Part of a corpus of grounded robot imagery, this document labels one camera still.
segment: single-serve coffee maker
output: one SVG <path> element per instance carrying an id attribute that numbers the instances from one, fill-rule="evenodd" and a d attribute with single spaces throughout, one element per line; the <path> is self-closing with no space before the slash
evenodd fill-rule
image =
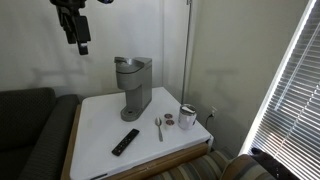
<path id="1" fill-rule="evenodd" d="M 126 106 L 121 119 L 134 121 L 140 117 L 152 99 L 152 59 L 115 57 L 119 89 L 125 90 Z"/>

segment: table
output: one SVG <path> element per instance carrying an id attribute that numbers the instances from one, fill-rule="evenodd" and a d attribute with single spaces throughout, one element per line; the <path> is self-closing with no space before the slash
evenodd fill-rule
<path id="1" fill-rule="evenodd" d="M 125 94 L 110 94 L 83 101 L 71 163 L 71 179 L 109 177 L 139 164 L 192 147 L 213 137 L 197 121 L 191 130 L 182 130 L 177 124 L 180 104 L 163 87 L 152 90 L 152 101 L 140 118 L 133 122 L 121 120 Z M 163 142 L 158 138 L 156 117 L 171 113 L 175 125 L 161 126 Z M 138 136 L 119 156 L 112 149 L 133 128 Z"/>

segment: spoon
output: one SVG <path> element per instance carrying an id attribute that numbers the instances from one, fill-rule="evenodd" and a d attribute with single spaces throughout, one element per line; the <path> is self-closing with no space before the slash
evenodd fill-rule
<path id="1" fill-rule="evenodd" d="M 160 118 L 157 117 L 156 120 L 155 120 L 155 123 L 156 123 L 156 125 L 157 125 L 158 128 L 159 128 L 159 141 L 162 142 L 162 141 L 163 141 L 163 138 L 162 138 L 162 133 L 161 133 L 161 129 L 160 129 L 160 126 L 161 126 L 161 124 L 162 124 L 162 121 L 161 121 Z"/>

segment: white mug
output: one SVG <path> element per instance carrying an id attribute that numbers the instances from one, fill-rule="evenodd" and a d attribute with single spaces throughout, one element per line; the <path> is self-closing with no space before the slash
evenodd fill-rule
<path id="1" fill-rule="evenodd" d="M 191 129 L 196 122 L 196 108 L 190 104 L 180 106 L 178 125 L 181 129 Z"/>

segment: remote control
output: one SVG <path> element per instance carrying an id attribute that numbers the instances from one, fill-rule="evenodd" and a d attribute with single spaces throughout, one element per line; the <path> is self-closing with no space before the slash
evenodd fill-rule
<path id="1" fill-rule="evenodd" d="M 112 150 L 112 154 L 120 156 L 120 154 L 126 149 L 131 141 L 139 134 L 139 130 L 132 129 L 129 134 L 122 139 L 122 141 Z"/>

